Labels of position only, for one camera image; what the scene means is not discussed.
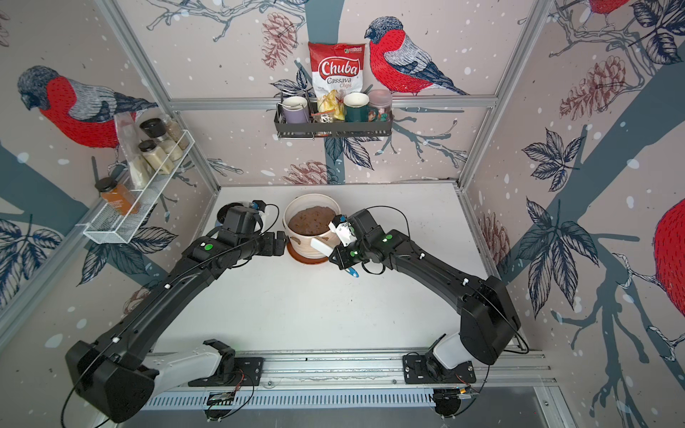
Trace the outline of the white ceramic pot with soil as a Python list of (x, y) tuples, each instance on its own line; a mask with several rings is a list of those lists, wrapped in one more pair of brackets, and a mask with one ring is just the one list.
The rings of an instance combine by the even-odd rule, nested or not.
[(294, 249), (306, 258), (326, 257), (310, 246), (310, 240), (317, 237), (335, 248), (340, 241), (328, 225), (340, 215), (339, 204), (324, 194), (304, 194), (293, 199), (285, 209), (283, 224), (285, 234)]

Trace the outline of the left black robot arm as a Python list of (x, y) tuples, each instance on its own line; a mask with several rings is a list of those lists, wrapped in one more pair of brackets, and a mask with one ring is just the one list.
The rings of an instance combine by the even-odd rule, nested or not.
[(182, 310), (226, 270), (255, 256), (284, 254), (285, 234), (263, 226), (268, 207), (261, 200), (227, 205), (222, 225), (182, 251), (162, 284), (130, 314), (94, 342), (76, 342), (65, 356), (70, 393), (116, 423), (139, 412), (162, 381), (162, 372), (144, 359)]

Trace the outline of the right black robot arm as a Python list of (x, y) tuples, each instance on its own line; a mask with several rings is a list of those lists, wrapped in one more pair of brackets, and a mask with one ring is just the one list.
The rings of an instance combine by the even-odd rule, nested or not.
[(469, 360), (491, 366), (518, 333), (520, 319), (499, 278), (483, 279), (451, 267), (420, 248), (409, 234), (383, 230), (368, 209), (335, 216), (329, 229), (340, 240), (329, 256), (339, 269), (380, 264), (424, 285), (458, 313), (458, 333), (442, 338), (433, 349), (433, 358), (443, 367), (452, 369)]

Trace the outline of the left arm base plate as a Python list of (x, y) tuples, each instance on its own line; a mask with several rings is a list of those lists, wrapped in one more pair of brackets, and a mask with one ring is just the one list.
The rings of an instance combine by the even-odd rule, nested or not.
[(198, 378), (188, 383), (189, 387), (219, 387), (247, 385), (257, 387), (260, 385), (264, 358), (233, 358), (233, 366), (221, 363), (217, 371), (209, 377)]

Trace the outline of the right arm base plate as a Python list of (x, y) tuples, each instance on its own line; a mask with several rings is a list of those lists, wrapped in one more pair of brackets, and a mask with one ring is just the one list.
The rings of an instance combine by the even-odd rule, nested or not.
[(416, 352), (410, 352), (402, 357), (404, 383), (419, 384), (472, 384), (476, 382), (476, 374), (471, 361), (467, 361), (453, 369), (447, 369), (435, 358), (428, 358)]

